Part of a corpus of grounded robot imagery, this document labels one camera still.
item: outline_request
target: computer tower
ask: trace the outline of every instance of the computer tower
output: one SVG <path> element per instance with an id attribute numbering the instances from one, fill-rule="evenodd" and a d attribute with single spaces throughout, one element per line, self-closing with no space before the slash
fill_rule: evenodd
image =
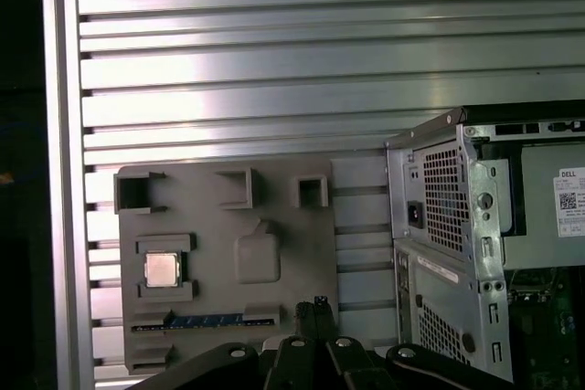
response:
<path id="1" fill-rule="evenodd" d="M 580 388 L 585 102 L 461 107 L 387 148 L 400 341 Z"/>

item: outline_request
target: qr code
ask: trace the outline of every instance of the qr code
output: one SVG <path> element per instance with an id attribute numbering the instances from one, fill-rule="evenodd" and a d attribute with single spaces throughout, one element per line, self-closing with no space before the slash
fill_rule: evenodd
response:
<path id="1" fill-rule="evenodd" d="M 576 209 L 577 194 L 560 194 L 560 210 Z"/>

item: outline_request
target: ventilation grille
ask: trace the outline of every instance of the ventilation grille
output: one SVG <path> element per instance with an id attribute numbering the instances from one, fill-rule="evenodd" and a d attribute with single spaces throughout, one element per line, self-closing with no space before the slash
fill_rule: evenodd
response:
<path id="1" fill-rule="evenodd" d="M 467 194 L 459 190 L 457 150 L 427 154 L 423 165 L 427 231 L 435 244 L 463 252 L 461 223 L 469 221 Z"/>
<path id="2" fill-rule="evenodd" d="M 463 355 L 459 333 L 427 305 L 422 305 L 422 312 L 419 313 L 419 326 L 420 341 L 423 347 L 464 364 L 470 364 Z"/>

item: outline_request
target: metal slatted wall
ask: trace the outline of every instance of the metal slatted wall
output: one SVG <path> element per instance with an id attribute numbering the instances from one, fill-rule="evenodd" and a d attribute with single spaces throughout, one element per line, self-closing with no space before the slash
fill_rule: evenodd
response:
<path id="1" fill-rule="evenodd" d="M 75 226 L 87 242 L 72 242 L 90 285 L 91 327 L 77 321 L 76 348 L 82 369 L 92 351 L 94 369 L 79 371 L 78 388 L 136 379 L 122 365 L 112 208 L 121 166 L 330 156 L 342 330 L 388 346 L 397 332 L 385 138 L 464 103 L 579 99 L 585 89 L 583 0 L 65 0 L 64 14 L 87 211 Z"/>

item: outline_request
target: metal screw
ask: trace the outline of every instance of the metal screw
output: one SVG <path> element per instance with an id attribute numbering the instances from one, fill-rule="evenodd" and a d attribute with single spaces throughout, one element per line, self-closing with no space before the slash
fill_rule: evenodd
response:
<path id="1" fill-rule="evenodd" d="M 414 358 L 416 354 L 412 349 L 409 349 L 408 347 L 403 347 L 402 349 L 399 350 L 399 356 L 401 356 L 402 358 Z"/>
<path id="2" fill-rule="evenodd" d="M 339 338 L 337 339 L 335 344 L 337 344 L 337 346 L 339 347 L 349 347 L 351 346 L 351 340 L 349 340 L 348 338 Z"/>
<path id="3" fill-rule="evenodd" d="M 231 355 L 234 358 L 241 358 L 242 356 L 246 356 L 246 351 L 244 351 L 243 349 L 236 349 L 235 351 L 231 351 L 229 355 Z"/>

